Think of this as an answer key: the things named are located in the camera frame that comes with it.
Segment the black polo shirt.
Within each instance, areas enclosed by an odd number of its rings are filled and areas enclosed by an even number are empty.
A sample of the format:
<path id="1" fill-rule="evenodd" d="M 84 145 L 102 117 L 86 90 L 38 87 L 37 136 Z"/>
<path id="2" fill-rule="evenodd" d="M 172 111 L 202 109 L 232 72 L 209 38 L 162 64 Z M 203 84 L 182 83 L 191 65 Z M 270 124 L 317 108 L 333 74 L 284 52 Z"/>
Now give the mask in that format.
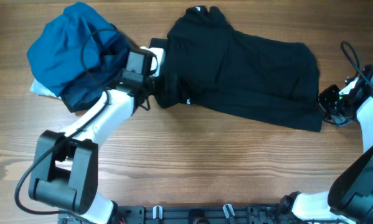
<path id="1" fill-rule="evenodd" d="M 160 107 L 178 103 L 265 123 L 318 132 L 319 68 L 302 43 L 235 30 L 218 7 L 188 8 L 165 39 Z"/>

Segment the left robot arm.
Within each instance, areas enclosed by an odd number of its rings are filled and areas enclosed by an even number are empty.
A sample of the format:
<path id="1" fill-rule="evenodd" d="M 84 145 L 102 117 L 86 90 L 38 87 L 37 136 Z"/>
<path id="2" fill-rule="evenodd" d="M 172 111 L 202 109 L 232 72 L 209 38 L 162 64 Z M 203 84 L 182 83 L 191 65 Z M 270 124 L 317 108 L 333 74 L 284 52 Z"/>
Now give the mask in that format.
<path id="1" fill-rule="evenodd" d="M 44 131 L 37 140 L 33 164 L 19 181 L 15 199 L 26 178 L 29 198 L 55 209 L 60 218 L 80 223 L 122 223 L 116 202 L 98 191 L 98 153 L 107 138 L 158 88 L 165 59 L 162 48 L 131 51 L 123 77 L 104 88 L 100 99 L 76 122 L 59 132 Z"/>

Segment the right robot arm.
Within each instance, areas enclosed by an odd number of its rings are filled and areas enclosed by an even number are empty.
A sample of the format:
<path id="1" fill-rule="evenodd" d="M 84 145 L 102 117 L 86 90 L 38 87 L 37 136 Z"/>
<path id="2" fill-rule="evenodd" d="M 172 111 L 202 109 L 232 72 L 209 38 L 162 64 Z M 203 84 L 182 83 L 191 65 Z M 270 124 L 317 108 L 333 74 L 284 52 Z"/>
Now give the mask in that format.
<path id="1" fill-rule="evenodd" d="M 275 212 L 277 222 L 373 223 L 373 65 L 359 78 L 348 78 L 346 87 L 325 89 L 317 99 L 323 118 L 336 126 L 359 123 L 363 154 L 333 183 L 318 194 L 287 195 Z"/>

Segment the dark teal garment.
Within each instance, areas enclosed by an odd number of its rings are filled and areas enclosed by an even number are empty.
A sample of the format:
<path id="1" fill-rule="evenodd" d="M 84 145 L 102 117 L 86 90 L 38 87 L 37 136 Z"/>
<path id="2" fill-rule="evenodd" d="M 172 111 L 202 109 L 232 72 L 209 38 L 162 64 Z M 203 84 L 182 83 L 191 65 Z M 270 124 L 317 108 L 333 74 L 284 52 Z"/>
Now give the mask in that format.
<path id="1" fill-rule="evenodd" d="M 71 113 L 90 109 L 101 97 L 100 85 L 109 86 L 125 67 L 131 45 L 121 35 L 116 35 L 114 43 L 100 53 L 100 64 L 82 73 L 65 88 L 61 99 Z"/>

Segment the bright blue shirt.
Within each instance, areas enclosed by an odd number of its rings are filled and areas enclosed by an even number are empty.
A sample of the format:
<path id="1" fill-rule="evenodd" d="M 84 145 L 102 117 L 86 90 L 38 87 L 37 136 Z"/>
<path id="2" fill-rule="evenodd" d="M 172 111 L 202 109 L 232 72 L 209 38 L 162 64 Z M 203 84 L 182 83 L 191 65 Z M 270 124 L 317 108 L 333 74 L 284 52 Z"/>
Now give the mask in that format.
<path id="1" fill-rule="evenodd" d="M 100 57 L 120 35 L 94 8 L 76 2 L 45 25 L 27 51 L 35 79 L 60 96 L 86 68 L 97 68 Z"/>

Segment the light grey cloth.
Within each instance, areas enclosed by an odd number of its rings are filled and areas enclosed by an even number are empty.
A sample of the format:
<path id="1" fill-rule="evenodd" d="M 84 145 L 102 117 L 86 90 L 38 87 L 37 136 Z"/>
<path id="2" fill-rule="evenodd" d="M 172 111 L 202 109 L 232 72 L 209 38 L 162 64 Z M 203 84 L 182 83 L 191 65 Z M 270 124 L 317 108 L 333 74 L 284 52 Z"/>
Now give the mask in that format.
<path id="1" fill-rule="evenodd" d="M 53 98 L 61 99 L 60 96 L 56 96 L 53 92 L 51 92 L 48 88 L 46 88 L 43 84 L 38 82 L 36 79 L 32 82 L 30 87 L 30 92 L 40 96 L 48 96 Z"/>

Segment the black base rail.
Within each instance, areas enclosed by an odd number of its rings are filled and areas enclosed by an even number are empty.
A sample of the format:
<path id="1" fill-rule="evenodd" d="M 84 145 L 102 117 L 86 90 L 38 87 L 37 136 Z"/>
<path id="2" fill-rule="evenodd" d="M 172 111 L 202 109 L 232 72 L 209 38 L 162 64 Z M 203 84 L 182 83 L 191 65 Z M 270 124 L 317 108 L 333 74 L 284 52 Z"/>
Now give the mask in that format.
<path id="1" fill-rule="evenodd" d="M 238 206 L 155 207 L 122 206 L 108 220 L 109 223 L 127 224 L 188 224 L 188 223 L 243 223 L 287 224 L 300 219 L 277 204 L 250 204 Z"/>

